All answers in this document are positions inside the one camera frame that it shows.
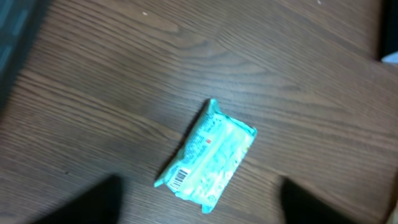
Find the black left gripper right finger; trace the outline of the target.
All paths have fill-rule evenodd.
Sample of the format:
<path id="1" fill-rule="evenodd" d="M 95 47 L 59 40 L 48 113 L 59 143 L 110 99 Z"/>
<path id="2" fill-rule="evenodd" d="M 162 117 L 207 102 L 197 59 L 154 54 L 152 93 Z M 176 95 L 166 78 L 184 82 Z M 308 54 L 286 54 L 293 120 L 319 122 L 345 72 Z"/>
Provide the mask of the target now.
<path id="1" fill-rule="evenodd" d="M 286 224 L 356 224 L 290 178 L 282 179 L 279 200 Z"/>

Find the teal wet wipes pack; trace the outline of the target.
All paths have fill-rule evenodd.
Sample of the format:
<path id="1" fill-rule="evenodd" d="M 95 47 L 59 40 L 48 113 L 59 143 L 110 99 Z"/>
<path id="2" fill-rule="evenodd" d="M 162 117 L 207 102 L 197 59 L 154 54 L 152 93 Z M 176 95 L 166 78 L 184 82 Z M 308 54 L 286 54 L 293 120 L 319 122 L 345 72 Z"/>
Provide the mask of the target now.
<path id="1" fill-rule="evenodd" d="M 166 185 L 176 197 L 211 213 L 256 136 L 256 128 L 222 113 L 210 99 L 154 187 Z"/>

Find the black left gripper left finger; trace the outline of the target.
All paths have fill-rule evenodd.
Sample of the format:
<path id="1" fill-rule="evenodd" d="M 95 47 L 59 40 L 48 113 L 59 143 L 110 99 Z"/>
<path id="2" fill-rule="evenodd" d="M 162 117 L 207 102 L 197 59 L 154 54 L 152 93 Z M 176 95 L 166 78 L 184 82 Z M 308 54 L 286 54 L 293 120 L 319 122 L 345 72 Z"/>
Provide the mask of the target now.
<path id="1" fill-rule="evenodd" d="M 117 224 L 122 199 L 123 179 L 111 175 L 33 224 Z"/>

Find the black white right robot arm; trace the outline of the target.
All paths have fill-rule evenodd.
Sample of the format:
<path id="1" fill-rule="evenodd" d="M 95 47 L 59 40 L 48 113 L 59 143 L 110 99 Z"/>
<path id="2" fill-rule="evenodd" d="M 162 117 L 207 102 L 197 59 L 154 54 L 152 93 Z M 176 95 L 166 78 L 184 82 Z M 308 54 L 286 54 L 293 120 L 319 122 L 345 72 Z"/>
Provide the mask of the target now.
<path id="1" fill-rule="evenodd" d="M 383 0 L 380 17 L 378 60 L 397 65 L 397 0 Z"/>

